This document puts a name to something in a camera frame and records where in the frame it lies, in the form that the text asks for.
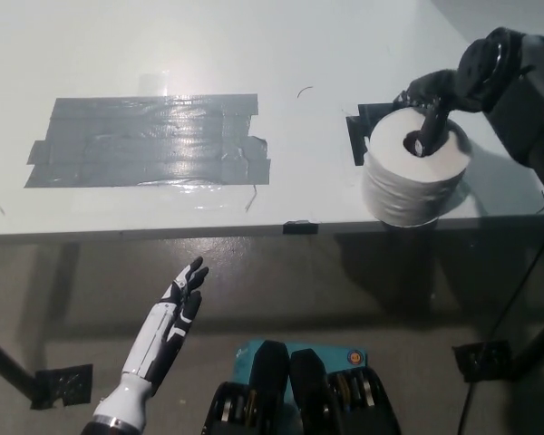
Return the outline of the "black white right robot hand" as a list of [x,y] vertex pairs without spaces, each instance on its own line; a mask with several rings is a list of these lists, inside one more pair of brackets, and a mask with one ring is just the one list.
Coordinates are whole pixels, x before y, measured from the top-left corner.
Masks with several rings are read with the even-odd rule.
[[455,69],[430,72],[413,80],[393,101],[397,108],[413,108],[424,115],[419,130],[407,134],[406,148],[416,157],[431,156],[442,145],[452,111],[480,112],[487,84],[501,60],[499,43],[474,41]]

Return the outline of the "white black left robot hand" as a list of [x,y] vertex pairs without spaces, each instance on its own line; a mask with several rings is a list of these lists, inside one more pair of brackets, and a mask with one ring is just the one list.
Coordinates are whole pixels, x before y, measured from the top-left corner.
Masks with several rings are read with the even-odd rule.
[[154,392],[178,356],[199,311],[199,287],[208,272],[201,256],[185,266],[150,309],[131,347],[122,371],[149,382]]

